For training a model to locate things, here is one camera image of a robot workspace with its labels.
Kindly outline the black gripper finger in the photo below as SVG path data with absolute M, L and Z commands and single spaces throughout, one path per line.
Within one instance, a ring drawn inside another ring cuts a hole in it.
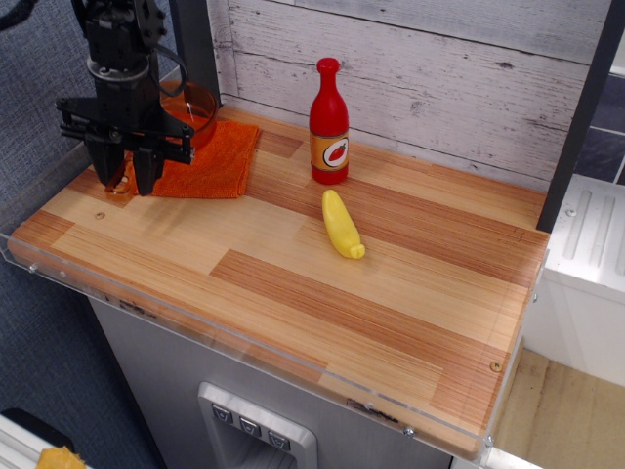
M 108 185 L 124 161 L 124 148 L 119 144 L 91 138 L 85 141 L 85 145 L 100 182 Z
M 151 195 L 162 177 L 164 158 L 152 150 L 139 149 L 133 153 L 133 167 L 139 195 Z

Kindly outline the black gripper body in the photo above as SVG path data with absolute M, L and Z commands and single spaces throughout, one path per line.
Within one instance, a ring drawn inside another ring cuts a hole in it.
M 188 84 L 181 75 L 173 92 L 180 94 Z M 94 97 L 63 97 L 56 100 L 62 114 L 62 134 L 84 143 L 88 138 L 119 144 L 126 149 L 134 145 L 158 149 L 158 138 L 168 133 L 177 135 L 160 107 L 162 84 L 152 73 L 137 80 L 114 81 L 98 77 Z

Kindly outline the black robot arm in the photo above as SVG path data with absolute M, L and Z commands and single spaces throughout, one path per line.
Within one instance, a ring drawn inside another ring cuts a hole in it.
M 189 164 L 193 129 L 170 115 L 159 82 L 158 57 L 181 58 L 160 46 L 165 14 L 153 1 L 75 1 L 74 13 L 88 41 L 93 98 L 60 98 L 62 134 L 83 142 L 102 184 L 121 174 L 131 153 L 139 194 L 152 193 L 167 160 Z

